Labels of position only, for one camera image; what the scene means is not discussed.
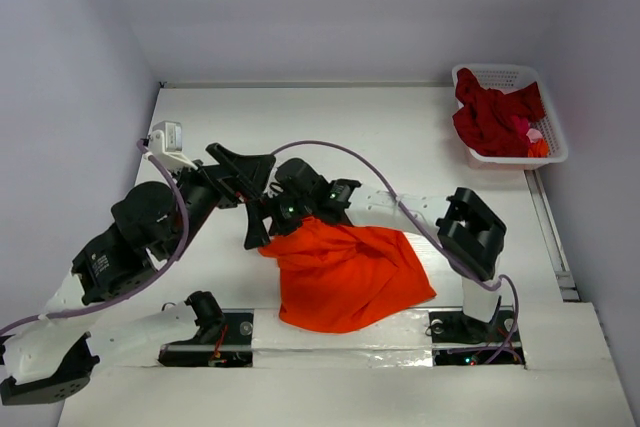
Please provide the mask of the orange t shirt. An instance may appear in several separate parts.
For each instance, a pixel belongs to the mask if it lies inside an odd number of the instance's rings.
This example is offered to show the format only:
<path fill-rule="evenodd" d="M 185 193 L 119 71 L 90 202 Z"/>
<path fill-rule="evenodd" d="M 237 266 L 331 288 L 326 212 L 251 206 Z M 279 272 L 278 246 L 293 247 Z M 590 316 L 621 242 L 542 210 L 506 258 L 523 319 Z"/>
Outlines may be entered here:
<path fill-rule="evenodd" d="M 280 320 L 312 332 L 354 332 L 437 296 L 397 230 L 307 218 L 259 253 L 279 269 Z"/>

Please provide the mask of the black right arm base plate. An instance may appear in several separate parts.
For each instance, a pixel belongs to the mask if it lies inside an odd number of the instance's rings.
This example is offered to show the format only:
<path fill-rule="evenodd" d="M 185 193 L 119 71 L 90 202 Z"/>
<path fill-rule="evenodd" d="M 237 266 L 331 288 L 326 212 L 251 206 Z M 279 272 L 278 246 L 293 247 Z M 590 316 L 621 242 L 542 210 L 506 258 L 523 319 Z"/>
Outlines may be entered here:
<path fill-rule="evenodd" d="M 431 311 L 425 335 L 431 339 L 433 363 L 437 367 L 525 364 L 511 308 L 500 308 L 488 323 L 461 310 Z"/>

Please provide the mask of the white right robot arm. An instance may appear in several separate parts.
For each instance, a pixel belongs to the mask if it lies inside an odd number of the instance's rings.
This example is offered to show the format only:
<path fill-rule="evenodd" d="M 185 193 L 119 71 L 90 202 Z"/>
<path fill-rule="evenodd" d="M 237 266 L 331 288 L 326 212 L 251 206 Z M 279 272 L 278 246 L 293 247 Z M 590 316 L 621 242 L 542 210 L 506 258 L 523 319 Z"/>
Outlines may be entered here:
<path fill-rule="evenodd" d="M 279 269 L 279 318 L 345 334 L 431 301 L 437 293 L 408 237 L 420 235 L 460 276 L 463 307 L 445 322 L 449 342 L 479 343 L 497 325 L 496 263 L 505 223 L 471 189 L 446 198 L 396 193 L 357 180 L 328 181 L 300 158 L 275 172 L 259 253 Z"/>

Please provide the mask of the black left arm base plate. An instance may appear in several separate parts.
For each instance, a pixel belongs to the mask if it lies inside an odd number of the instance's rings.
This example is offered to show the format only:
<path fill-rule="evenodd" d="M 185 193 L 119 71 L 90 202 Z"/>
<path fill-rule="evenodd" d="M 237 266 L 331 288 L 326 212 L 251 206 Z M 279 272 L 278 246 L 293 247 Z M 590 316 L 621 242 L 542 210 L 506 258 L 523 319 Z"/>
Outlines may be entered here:
<path fill-rule="evenodd" d="M 158 362 L 164 367 L 244 368 L 253 365 L 253 310 L 227 310 L 226 325 L 213 340 L 198 336 L 161 347 Z"/>

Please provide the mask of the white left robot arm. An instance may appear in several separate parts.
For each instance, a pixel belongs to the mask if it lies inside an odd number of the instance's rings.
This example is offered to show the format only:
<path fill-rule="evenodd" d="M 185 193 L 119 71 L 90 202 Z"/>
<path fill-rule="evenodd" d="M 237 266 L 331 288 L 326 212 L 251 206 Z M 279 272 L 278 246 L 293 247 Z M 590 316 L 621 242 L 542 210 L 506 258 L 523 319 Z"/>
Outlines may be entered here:
<path fill-rule="evenodd" d="M 218 143 L 204 165 L 154 138 L 137 147 L 162 176 L 133 187 L 111 208 L 112 224 L 73 259 L 39 315 L 1 330 L 5 406 L 55 404 L 78 393 L 104 357 L 92 351 L 91 329 L 104 311 L 142 293 L 178 262 L 217 208 L 245 205 L 249 237 L 269 237 L 257 219 L 275 158 L 241 155 Z"/>

